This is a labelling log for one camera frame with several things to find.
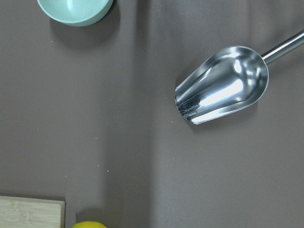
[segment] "yellow ball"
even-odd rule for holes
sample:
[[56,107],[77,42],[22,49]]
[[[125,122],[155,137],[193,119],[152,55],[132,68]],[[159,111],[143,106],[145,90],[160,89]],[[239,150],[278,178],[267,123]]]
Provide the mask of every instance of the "yellow ball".
[[80,222],[75,224],[72,228],[106,228],[105,225],[100,222]]

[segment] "metal scoop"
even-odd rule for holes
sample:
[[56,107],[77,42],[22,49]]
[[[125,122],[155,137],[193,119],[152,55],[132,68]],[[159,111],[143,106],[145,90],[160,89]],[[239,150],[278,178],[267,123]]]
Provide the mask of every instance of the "metal scoop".
[[243,46],[220,50],[176,87],[179,112],[200,124],[252,105],[267,88],[267,65],[303,43],[304,30],[263,55]]

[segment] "scoop handle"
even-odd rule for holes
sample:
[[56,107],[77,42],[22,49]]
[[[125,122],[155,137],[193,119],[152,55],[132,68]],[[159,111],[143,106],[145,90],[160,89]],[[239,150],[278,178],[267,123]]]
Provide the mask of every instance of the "scoop handle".
[[302,44],[304,44],[304,30],[264,53],[262,59],[268,65]]

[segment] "bamboo cutting board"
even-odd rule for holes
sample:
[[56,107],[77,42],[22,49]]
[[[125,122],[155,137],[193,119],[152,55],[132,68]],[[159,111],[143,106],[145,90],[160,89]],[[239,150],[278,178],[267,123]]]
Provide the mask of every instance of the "bamboo cutting board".
[[0,196],[0,228],[64,228],[63,201]]

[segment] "bowl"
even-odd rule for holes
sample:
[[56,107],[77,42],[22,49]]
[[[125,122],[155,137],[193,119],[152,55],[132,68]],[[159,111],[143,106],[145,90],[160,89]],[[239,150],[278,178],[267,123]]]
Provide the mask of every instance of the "bowl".
[[92,25],[109,11],[113,0],[37,0],[42,10],[63,24]]

